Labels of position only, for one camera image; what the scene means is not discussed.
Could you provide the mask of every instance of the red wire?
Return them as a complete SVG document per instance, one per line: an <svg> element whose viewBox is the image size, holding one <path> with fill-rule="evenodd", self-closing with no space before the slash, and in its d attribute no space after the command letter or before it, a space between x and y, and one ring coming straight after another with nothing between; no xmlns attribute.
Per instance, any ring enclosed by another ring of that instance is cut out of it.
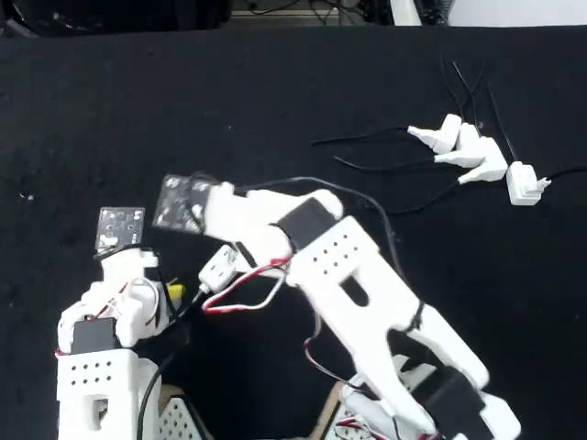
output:
<svg viewBox="0 0 587 440"><path fill-rule="evenodd" d="M230 286L225 288L222 292L217 293L216 295L214 295L213 297L211 297L207 301L205 301L204 304L202 304L202 310L204 311L205 314L226 314L229 312L236 311L237 309L214 310L214 308L212 308L212 306L214 304L216 304L218 301L220 301L222 298L224 298L228 293L232 292L240 284L250 280L251 278L256 277L257 275L259 275L260 273L262 273L266 270L273 269L273 268L284 265L291 258L292 258L291 256L285 257L285 258L272 258L271 261L269 262L269 264L266 264L265 266L259 266L255 270L252 270L251 272L241 276L235 282L233 282Z"/></svg>

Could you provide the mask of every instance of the electronic component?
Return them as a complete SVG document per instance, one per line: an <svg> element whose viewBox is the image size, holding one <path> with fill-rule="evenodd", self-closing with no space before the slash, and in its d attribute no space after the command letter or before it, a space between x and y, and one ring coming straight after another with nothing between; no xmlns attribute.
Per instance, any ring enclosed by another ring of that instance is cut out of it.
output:
<svg viewBox="0 0 587 440"><path fill-rule="evenodd" d="M95 250L121 248L140 243L143 237L145 208L103 207L98 217Z"/></svg>
<svg viewBox="0 0 587 440"><path fill-rule="evenodd" d="M153 225L163 229L201 234L212 184L202 178L168 174L163 179Z"/></svg>
<svg viewBox="0 0 587 440"><path fill-rule="evenodd" d="M120 348L116 337L116 319L99 318L73 325L72 355Z"/></svg>

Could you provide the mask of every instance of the cable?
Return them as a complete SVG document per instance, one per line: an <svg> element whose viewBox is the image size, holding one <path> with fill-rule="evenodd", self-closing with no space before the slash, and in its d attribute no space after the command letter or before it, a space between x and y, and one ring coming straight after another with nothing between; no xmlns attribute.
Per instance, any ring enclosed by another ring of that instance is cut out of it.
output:
<svg viewBox="0 0 587 440"><path fill-rule="evenodd" d="M204 301L204 303L202 304L202 310L204 311L205 314L223 313L222 307L212 307L212 306L215 303L217 303L218 301L220 301L222 298L224 298L227 294L232 292L234 289L236 289L240 284L256 277L257 275L261 274L264 271L279 268L280 266L286 264L291 258L292 258L291 256L286 257L286 258L273 258L269 262L269 264L266 264L264 266L259 266L255 269L241 275L232 284L230 284L228 287L226 287L223 291L217 293L214 296L211 296L206 301Z"/></svg>
<svg viewBox="0 0 587 440"><path fill-rule="evenodd" d="M388 215L407 215L407 214L418 213L420 211L425 210L429 206L432 206L433 204L440 201L441 199L447 197L449 194L453 193L459 187L460 187L460 184L458 181L456 181L456 182L452 183L450 186L448 186L447 188L445 188L444 190L442 190L440 193L438 193L437 195L432 197L431 199L429 199L421 204L418 204L416 206L412 206L410 208L401 209L401 210L392 210L389 208L384 208L385 213L387 213Z"/></svg>
<svg viewBox="0 0 587 440"><path fill-rule="evenodd" d="M314 333L308 337L305 341L304 341L304 353L305 353L305 357L310 361L310 363L321 373L326 374L327 376L329 376L330 378L338 381L338 382L342 382L345 385L350 386L352 389L357 390L357 391L361 391L362 389L360 387L358 387L357 385L350 383L348 380L344 380L342 379L340 376L337 376L336 374L334 374L332 371L330 371L329 369L323 367L317 360L315 360L312 355L310 354L310 343L316 339L318 337L318 335L320 335L320 332L322 331L322 318L320 317L320 315L314 311Z"/></svg>
<svg viewBox="0 0 587 440"><path fill-rule="evenodd" d="M392 167L365 167L363 165L359 165L354 162L350 162L346 159L341 158L340 156L332 156L332 159L336 160L337 162L343 164L346 167L352 168L353 170L357 170L360 172L379 172L379 173L393 173L399 170L403 170L406 168L415 167L418 165L427 165L430 163L434 163L434 159L421 159L421 160L414 160L412 162L400 163L398 165L393 165Z"/></svg>
<svg viewBox="0 0 587 440"><path fill-rule="evenodd" d="M499 115L499 111L497 110L497 104L495 103L495 97L493 96L492 85L489 82L487 83L487 93L489 94L489 102L492 105L493 113L495 114L495 120L497 121L497 126L499 127L499 130L502 132L502 136L505 139L507 147L510 149L512 159L514 161L519 161L519 158L515 153L514 147L512 146L512 142L510 142L510 138L507 136L507 133L505 132L504 123L502 122L502 118Z"/></svg>
<svg viewBox="0 0 587 440"><path fill-rule="evenodd" d="M574 167L574 168L568 168L566 170L560 170L560 171L557 171L555 173L550 174L547 177L547 179L549 181L554 181L555 179L558 179L559 177L569 176L571 174L579 174L581 172L587 172L587 167Z"/></svg>
<svg viewBox="0 0 587 440"><path fill-rule="evenodd" d="M238 189L242 192L246 192L246 191L259 190L259 189L264 189L264 188L270 188L272 186L279 186L279 185L284 185L284 184L289 184L289 183L297 183L297 182L317 183L317 184L319 184L323 187L326 187L330 190L352 194L356 197L359 197L359 198L365 200L370 205L372 205L373 208L376 209L377 212L379 213L379 215L381 216L382 223L383 223L383 229L385 231L385 237L387 239L387 246L389 248L390 257L391 257L392 263L393 263L393 268L395 269L395 272L399 275L399 277L402 280L404 280L404 282L407 283L407 279L405 277L404 270L402 269L402 264L400 263L399 255L397 253L397 248L395 246L395 233L392 229L392 224L390 223L389 218L387 217L387 214L385 213L385 209L373 197L371 197L363 192L353 190L352 188L347 188L345 186L338 185L336 183L332 183L330 181L318 179L317 177L308 177L308 176L298 176L298 177L290 177L287 179L279 179L279 180L275 180L275 181L266 181L264 183L241 186Z"/></svg>
<svg viewBox="0 0 587 440"><path fill-rule="evenodd" d="M407 126L389 126L386 128L382 128L376 131L367 131L364 133L359 133L358 135L351 135L351 136L343 136L343 137L331 137L327 139L319 139L313 140L310 145L312 147L316 147L318 145L327 145L327 144L340 144L340 143L348 143L355 140L364 140L368 138L375 138L376 136L381 136L387 133L393 132L404 132L406 134L406 138L413 138L407 133Z"/></svg>
<svg viewBox="0 0 587 440"><path fill-rule="evenodd" d="M286 3L285 5L277 6L272 9L265 9L264 11L261 11L261 12L255 11L257 6L255 5L254 2L249 2L249 1L245 0L245 3L249 7L249 12L251 14L254 14L255 16L264 16L265 14L270 14L271 12L283 11L284 9L287 9L288 7L295 6L298 3L300 3L300 1L301 0L292 0L291 2Z"/></svg>
<svg viewBox="0 0 587 440"><path fill-rule="evenodd" d="M477 117L477 101L475 100L475 94L473 93L473 91L469 87L469 84L465 80L465 77L462 76L462 73L460 72L459 66L457 66L457 63L455 61L452 62L452 67L454 68L455 72L457 73L457 76L459 77L460 82L462 83L463 87L467 91L468 97L471 99L471 102L473 105L473 122L475 123L475 129L479 133L479 119Z"/></svg>
<svg viewBox="0 0 587 440"><path fill-rule="evenodd" d="M172 297L169 294L169 290L167 289L167 284L164 281L164 278L161 274L161 268L159 268L159 267L157 267L157 274L159 276L159 281L161 282L161 285L163 286L163 294L165 296L165 302L167 303L167 307L169 308L169 310L172 314L173 321L180 323L183 327L183 331L185 332L185 341L183 342L182 347L187 347L190 345L190 342L191 342L190 329L182 321L182 318L177 314L177 309L175 309L175 306L173 305ZM153 373L153 376L151 377L149 384L147 385L147 388L145 389L145 394L143 394L143 398L140 402L140 407L138 409L137 440L143 439L143 426L145 424L145 411L147 411L147 403L149 402L149 396L152 393L153 388L155 388L155 384L157 383L157 379L160 377L160 375L163 373L163 371L167 367L169 367L169 365L173 362L173 360L179 354L182 347L178 347L175 350L173 350L160 363L160 365L155 370L155 373Z"/></svg>
<svg viewBox="0 0 587 440"><path fill-rule="evenodd" d="M326 16L320 16L320 14L318 14L318 11L316 11L315 2L316 2L316 0L308 0L308 6L312 10L312 12L314 13L314 15L318 19L318 21L320 23L322 23L323 26L326 26L327 25L327 17Z"/></svg>
<svg viewBox="0 0 587 440"><path fill-rule="evenodd" d="M454 90L450 87L449 84L449 77L447 76L447 69L445 67L444 57L440 55L440 69L442 70L442 78L444 80L444 85L449 92L450 98L454 102L455 106L457 106L457 110L459 110L460 119L463 121L465 120L465 112L463 112L462 106L460 105L459 99L457 99L457 95L455 95Z"/></svg>
<svg viewBox="0 0 587 440"><path fill-rule="evenodd" d="M267 297L265 297L265 299L262 302L260 302L259 304L256 304L256 305L246 305L246 304L220 305L217 307L207 307L204 309L204 312L206 314L227 314L230 312L241 312L241 311L251 311L251 310L264 309L267 305L269 305L269 303L271 301L273 301L273 298L275 298L275 295L277 294L279 289L283 286L283 282L285 281L285 278L287 277L287 270L284 270L281 268L276 268L276 269L282 271L282 276L277 280L277 282L275 282L275 285L273 286L273 288L271 289L271 291L269 292Z"/></svg>

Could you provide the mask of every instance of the connector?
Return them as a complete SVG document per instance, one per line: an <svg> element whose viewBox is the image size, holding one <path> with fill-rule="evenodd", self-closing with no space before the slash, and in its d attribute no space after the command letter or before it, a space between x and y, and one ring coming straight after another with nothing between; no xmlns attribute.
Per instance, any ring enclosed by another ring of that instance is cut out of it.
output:
<svg viewBox="0 0 587 440"><path fill-rule="evenodd" d="M200 270L200 289L218 293L228 286L237 274L237 256L238 252L229 245L221 247Z"/></svg>
<svg viewBox="0 0 587 440"><path fill-rule="evenodd" d="M434 157L434 162L450 163L462 168L475 168L483 159L485 159L485 151L482 148L477 128L471 124L463 123L460 126L457 149L449 153L437 154Z"/></svg>
<svg viewBox="0 0 587 440"><path fill-rule="evenodd" d="M495 140L492 137L481 136L480 145L485 157L477 168L459 177L461 185L476 181L495 182L504 178L507 162Z"/></svg>
<svg viewBox="0 0 587 440"><path fill-rule="evenodd" d="M534 167L516 161L507 170L507 191L510 202L518 206L532 206L542 198L542 193L550 185L546 178L537 179Z"/></svg>
<svg viewBox="0 0 587 440"><path fill-rule="evenodd" d="M461 122L460 117L457 115L447 115L439 130L428 130L418 128L417 126L409 126L407 132L420 139L435 153L445 154L454 149L457 138L459 137Z"/></svg>

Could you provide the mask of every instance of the white plastic part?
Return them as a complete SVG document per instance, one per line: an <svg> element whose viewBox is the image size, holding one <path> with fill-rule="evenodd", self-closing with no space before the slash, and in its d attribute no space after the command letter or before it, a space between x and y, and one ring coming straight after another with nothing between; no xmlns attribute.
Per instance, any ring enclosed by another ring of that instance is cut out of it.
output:
<svg viewBox="0 0 587 440"><path fill-rule="evenodd" d="M418 367L402 372L402 365L407 361L404 355L393 357L393 363L397 368L398 375L405 387L409 390L417 386L430 374L436 370L436 367L429 364L420 364ZM481 418L493 434L494 440L515 440L522 433L522 426L515 417L509 405L498 397L480 391L485 408L481 411ZM451 440L475 440L468 439L466 435L458 434Z"/></svg>
<svg viewBox="0 0 587 440"><path fill-rule="evenodd" d="M510 202L514 205L532 206L542 198L550 185L546 178L538 180L534 167L520 161L513 162L505 175Z"/></svg>
<svg viewBox="0 0 587 440"><path fill-rule="evenodd" d="M436 163L450 163L462 168L474 168L485 158L481 138L475 126L463 123L460 126L457 149L434 157Z"/></svg>
<svg viewBox="0 0 587 440"><path fill-rule="evenodd" d="M240 241L251 230L277 222L311 197L316 198L335 218L342 217L342 203L327 190L299 197L257 190L240 197L234 194L233 185L223 182L210 189L205 208L205 234L226 242Z"/></svg>
<svg viewBox="0 0 587 440"><path fill-rule="evenodd" d="M172 397L159 418L159 440L204 440L181 397Z"/></svg>
<svg viewBox="0 0 587 440"><path fill-rule="evenodd" d="M238 252L229 245L223 245L200 270L198 278L205 292L222 291L237 274Z"/></svg>
<svg viewBox="0 0 587 440"><path fill-rule="evenodd" d="M485 152L485 157L477 168L459 177L461 185L476 181L500 181L507 172L507 162L495 140L492 137L482 136L480 143Z"/></svg>
<svg viewBox="0 0 587 440"><path fill-rule="evenodd" d="M138 407L157 366L120 348L59 357L59 440L135 440ZM156 440L158 380L148 400L143 438Z"/></svg>
<svg viewBox="0 0 587 440"><path fill-rule="evenodd" d="M93 282L80 301L61 313L57 326L60 351L72 351L73 326L88 315L114 316L116 336L122 347L132 347L139 339L161 333L169 323L161 283L144 279L145 268L157 265L152 252L138 248L103 259L104 280ZM160 318L150 320L157 306Z"/></svg>
<svg viewBox="0 0 587 440"><path fill-rule="evenodd" d="M439 130L409 126L407 132L420 139L437 154L445 154L455 148L462 120L457 115L447 115Z"/></svg>
<svg viewBox="0 0 587 440"><path fill-rule="evenodd" d="M367 293L368 305L354 303L339 285L348 277ZM346 347L358 373L382 398L383 409L433 434L431 417L395 375L387 345L389 330L407 328L419 301L357 221L344 218L295 254L287 281L306 294ZM421 318L420 328L408 335L430 347L443 363L460 370L476 389L485 386L487 368L442 316L427 305Z"/></svg>

